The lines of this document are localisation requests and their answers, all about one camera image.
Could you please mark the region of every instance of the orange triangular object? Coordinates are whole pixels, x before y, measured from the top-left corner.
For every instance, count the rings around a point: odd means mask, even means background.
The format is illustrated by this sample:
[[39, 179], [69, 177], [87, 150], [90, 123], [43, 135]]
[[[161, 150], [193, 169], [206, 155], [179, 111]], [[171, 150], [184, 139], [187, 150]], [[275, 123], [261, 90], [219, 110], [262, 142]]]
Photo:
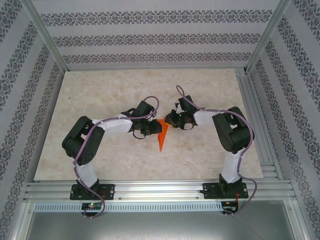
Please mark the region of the orange triangular object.
[[165, 118], [158, 119], [158, 122], [161, 123], [161, 125], [162, 125], [162, 132], [158, 133], [158, 141], [159, 141], [159, 147], [160, 147], [160, 152], [161, 152], [162, 147], [165, 142], [165, 138], [166, 138], [166, 134], [167, 134], [167, 130], [168, 130], [169, 126], [165, 123]]

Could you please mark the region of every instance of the black mounting bracket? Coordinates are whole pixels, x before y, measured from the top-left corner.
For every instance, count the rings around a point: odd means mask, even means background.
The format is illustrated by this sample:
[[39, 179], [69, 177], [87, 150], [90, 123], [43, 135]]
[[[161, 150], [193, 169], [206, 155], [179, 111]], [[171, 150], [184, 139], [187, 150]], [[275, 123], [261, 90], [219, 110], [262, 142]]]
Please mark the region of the black mounting bracket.
[[247, 185], [242, 182], [242, 178], [234, 183], [227, 183], [219, 176], [219, 182], [206, 182], [200, 191], [204, 199], [247, 199], [249, 197]]
[[[96, 195], [82, 186], [78, 180], [76, 182], [77, 184], [73, 184], [71, 187], [70, 200], [100, 200]], [[90, 189], [98, 193], [104, 200], [114, 199], [114, 184], [99, 184], [98, 180]]]

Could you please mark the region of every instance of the metal bracket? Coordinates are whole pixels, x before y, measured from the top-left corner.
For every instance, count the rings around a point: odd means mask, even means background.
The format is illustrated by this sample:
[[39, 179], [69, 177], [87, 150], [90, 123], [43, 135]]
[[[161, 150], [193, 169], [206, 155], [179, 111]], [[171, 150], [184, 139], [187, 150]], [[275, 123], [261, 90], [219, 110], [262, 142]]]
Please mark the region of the metal bracket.
[[[114, 184], [99, 184], [96, 191], [104, 200], [113, 200], [115, 193]], [[92, 196], [82, 191], [79, 184], [73, 184], [71, 187], [70, 200], [99, 200], [97, 196]]]
[[200, 190], [200, 193], [204, 195], [204, 199], [236, 199], [237, 193], [239, 199], [247, 199], [249, 197], [247, 185], [244, 182], [226, 193], [221, 191], [218, 182], [206, 182], [202, 186], [203, 190]]

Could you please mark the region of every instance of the beige stone surface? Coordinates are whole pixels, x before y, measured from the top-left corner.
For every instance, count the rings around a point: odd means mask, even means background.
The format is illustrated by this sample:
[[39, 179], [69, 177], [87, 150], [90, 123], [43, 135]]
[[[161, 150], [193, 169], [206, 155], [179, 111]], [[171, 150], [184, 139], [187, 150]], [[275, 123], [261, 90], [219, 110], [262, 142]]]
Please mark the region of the beige stone surface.
[[[74, 180], [72, 160], [62, 141], [81, 116], [105, 119], [135, 108], [149, 95], [157, 96], [162, 119], [180, 98], [176, 85], [205, 108], [245, 108], [233, 69], [159, 69], [76, 71], [65, 74], [34, 180]], [[225, 151], [214, 127], [189, 131], [169, 128], [159, 151], [157, 135], [144, 140], [132, 133], [104, 138], [93, 159], [101, 180], [216, 179]], [[253, 145], [245, 154], [241, 173], [262, 178]]]

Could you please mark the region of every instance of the purple cable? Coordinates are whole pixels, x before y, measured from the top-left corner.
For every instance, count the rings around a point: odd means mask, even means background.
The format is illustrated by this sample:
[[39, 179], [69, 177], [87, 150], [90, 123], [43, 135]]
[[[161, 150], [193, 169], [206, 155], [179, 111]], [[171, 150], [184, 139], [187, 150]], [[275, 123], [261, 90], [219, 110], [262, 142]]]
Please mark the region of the purple cable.
[[251, 146], [251, 144], [252, 144], [252, 142], [253, 142], [253, 140], [254, 140], [254, 133], [253, 133], [253, 131], [252, 131], [252, 128], [251, 128], [250, 124], [248, 123], [248, 121], [247, 121], [244, 117], [242, 117], [241, 115], [239, 115], [238, 113], [233, 112], [233, 111], [229, 111], [229, 110], [223, 110], [223, 109], [206, 109], [206, 108], [199, 107], [199, 106], [195, 105], [193, 102], [189, 101], [189, 100], [185, 97], [185, 91], [183, 90], [183, 88], [182, 88], [181, 86], [176, 85], [175, 88], [176, 88], [176, 90], [178, 91], [178, 93], [179, 93], [189, 104], [191, 104], [192, 106], [194, 106], [194, 107], [197, 108], [198, 110], [207, 111], [207, 112], [229, 113], [229, 114], [235, 115], [235, 116], [237, 116], [238, 118], [240, 118], [240, 119], [245, 123], [245, 125], [248, 127], [248, 129], [249, 129], [249, 132], [250, 132], [250, 142], [249, 142], [248, 146], [243, 150], [243, 152], [242, 152], [242, 153], [240, 154], [240, 156], [239, 156], [239, 161], [238, 161], [238, 165], [237, 165], [237, 167], [236, 167], [236, 171], [237, 171], [238, 175], [239, 175], [241, 178], [243, 178], [243, 179], [245, 179], [245, 180], [249, 180], [249, 181], [251, 181], [251, 182], [254, 183], [254, 190], [253, 190], [252, 195], [251, 195], [250, 198], [248, 199], [248, 201], [246, 201], [246, 203], [244, 204], [244, 206], [243, 206], [241, 209], [239, 209], [237, 212], [235, 212], [235, 213], [233, 213], [233, 214], [229, 213], [229, 215], [231, 215], [231, 216], [237, 215], [237, 214], [240, 213], [240, 212], [248, 205], [248, 203], [250, 203], [250, 201], [254, 198], [254, 196], [255, 196], [255, 194], [256, 194], [256, 191], [257, 191], [257, 187], [258, 187], [257, 182], [256, 182], [254, 179], [249, 178], [249, 177], [242, 176], [242, 175], [240, 174], [240, 165], [241, 165], [241, 162], [242, 162], [242, 157], [243, 157], [243, 155], [245, 154], [245, 152], [250, 148], [250, 146]]
[[98, 125], [100, 125], [100, 124], [102, 124], [102, 123], [105, 123], [105, 122], [107, 122], [107, 121], [110, 121], [110, 120], [120, 120], [120, 119], [124, 119], [124, 120], [145, 119], [145, 118], [147, 118], [147, 117], [149, 117], [149, 116], [152, 116], [152, 115], [156, 114], [156, 113], [157, 113], [157, 110], [158, 110], [158, 108], [159, 108], [159, 104], [160, 104], [160, 103], [159, 103], [159, 99], [158, 99], [156, 96], [147, 96], [143, 101], [145, 101], [145, 100], [147, 100], [147, 99], [151, 99], [151, 98], [152, 98], [152, 99], [155, 99], [155, 100], [156, 100], [156, 104], [157, 104], [157, 105], [156, 105], [156, 108], [155, 108], [154, 111], [152, 111], [151, 113], [149, 113], [149, 114], [147, 114], [147, 115], [145, 115], [145, 116], [137, 116], [137, 117], [109, 117], [109, 118], [103, 119], [103, 120], [97, 122], [95, 125], [93, 125], [92, 128], [90, 129], [90, 131], [88, 132], [87, 136], [85, 137], [85, 140], [84, 140], [84, 142], [83, 142], [83, 144], [82, 144], [82, 146], [81, 146], [78, 154], [76, 155], [75, 159], [74, 159], [73, 162], [72, 162], [72, 163], [73, 163], [73, 170], [74, 170], [74, 173], [75, 173], [75, 175], [76, 175], [79, 183], [81, 183], [81, 185], [84, 186], [89, 192], [91, 192], [91, 193], [93, 193], [94, 195], [96, 195], [96, 196], [101, 200], [101, 202], [102, 202], [102, 204], [103, 204], [102, 211], [100, 211], [99, 213], [97, 213], [97, 214], [94, 215], [94, 216], [88, 217], [88, 216], [86, 215], [87, 209], [85, 209], [84, 212], [83, 212], [83, 215], [84, 215], [84, 218], [85, 218], [85, 219], [86, 219], [86, 218], [90, 218], [90, 219], [97, 218], [97, 217], [99, 217], [101, 214], [103, 214], [104, 211], [105, 211], [105, 209], [106, 209], [106, 203], [105, 203], [105, 200], [103, 199], [103, 197], [100, 196], [99, 194], [97, 194], [95, 191], [91, 190], [90, 187], [88, 187], [88, 186], [81, 180], [80, 175], [79, 175], [79, 173], [78, 173], [78, 171], [77, 171], [77, 161], [79, 160], [82, 152], [84, 151], [85, 146], [86, 146], [86, 144], [87, 144], [87, 142], [88, 142], [88, 139], [89, 139], [90, 135], [92, 134], [93, 130], [94, 130]]

